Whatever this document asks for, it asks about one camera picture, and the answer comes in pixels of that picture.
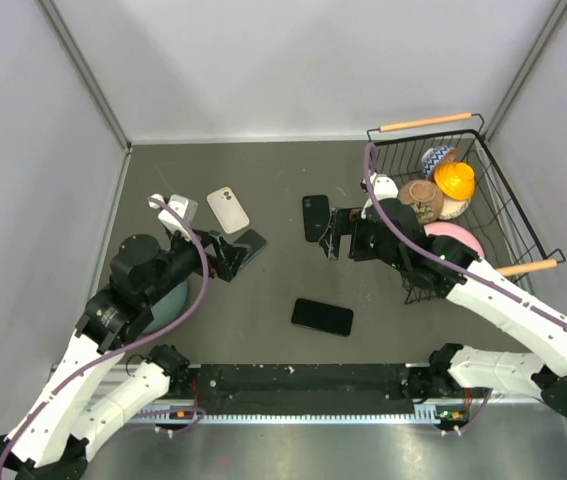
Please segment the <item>teal smartphone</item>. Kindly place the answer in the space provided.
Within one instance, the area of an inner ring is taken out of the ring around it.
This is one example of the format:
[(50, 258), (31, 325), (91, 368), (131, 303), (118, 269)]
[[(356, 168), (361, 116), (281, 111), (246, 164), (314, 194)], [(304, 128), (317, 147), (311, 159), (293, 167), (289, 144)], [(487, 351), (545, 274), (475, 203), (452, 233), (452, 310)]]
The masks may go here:
[(252, 261), (266, 246), (267, 240), (253, 229), (246, 230), (234, 243), (247, 247), (249, 252), (242, 261), (240, 268), (244, 268)]

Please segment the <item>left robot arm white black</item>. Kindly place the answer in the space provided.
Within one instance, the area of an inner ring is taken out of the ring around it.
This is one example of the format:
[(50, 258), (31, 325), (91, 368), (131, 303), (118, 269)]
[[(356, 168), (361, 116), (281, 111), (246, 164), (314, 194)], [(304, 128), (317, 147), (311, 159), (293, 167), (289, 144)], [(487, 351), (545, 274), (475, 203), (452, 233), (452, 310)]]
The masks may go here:
[(188, 360), (168, 345), (152, 348), (137, 372), (94, 406), (93, 393), (130, 350), (161, 336), (145, 331), (157, 316), (187, 318), (175, 290), (193, 273), (229, 282), (252, 249), (220, 234), (196, 230), (168, 235), (169, 246), (147, 234), (125, 239), (110, 262), (108, 284), (86, 304), (67, 349), (30, 412), (0, 435), (0, 477), (78, 479), (114, 433), (147, 404), (189, 387)]

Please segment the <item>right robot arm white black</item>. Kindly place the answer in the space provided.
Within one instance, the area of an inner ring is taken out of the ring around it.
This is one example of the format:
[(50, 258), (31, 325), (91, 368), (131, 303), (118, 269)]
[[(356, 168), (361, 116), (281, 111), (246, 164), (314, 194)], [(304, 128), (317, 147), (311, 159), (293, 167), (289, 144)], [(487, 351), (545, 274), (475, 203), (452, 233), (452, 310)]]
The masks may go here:
[(333, 209), (319, 240), (326, 256), (350, 239), (354, 261), (379, 260), (414, 286), (474, 312), (527, 348), (525, 354), (447, 344), (429, 360), (439, 394), (486, 388), (525, 394), (567, 417), (567, 316), (519, 288), (476, 250), (449, 235), (426, 233), (397, 199)]

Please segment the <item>beige phone case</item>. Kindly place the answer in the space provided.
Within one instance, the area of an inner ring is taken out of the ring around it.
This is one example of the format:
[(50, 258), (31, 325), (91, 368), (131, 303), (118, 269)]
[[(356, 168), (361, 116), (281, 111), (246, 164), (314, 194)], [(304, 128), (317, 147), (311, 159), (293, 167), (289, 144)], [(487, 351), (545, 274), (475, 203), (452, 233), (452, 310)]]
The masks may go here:
[(249, 226), (250, 219), (230, 187), (209, 193), (206, 200), (226, 234), (235, 234)]

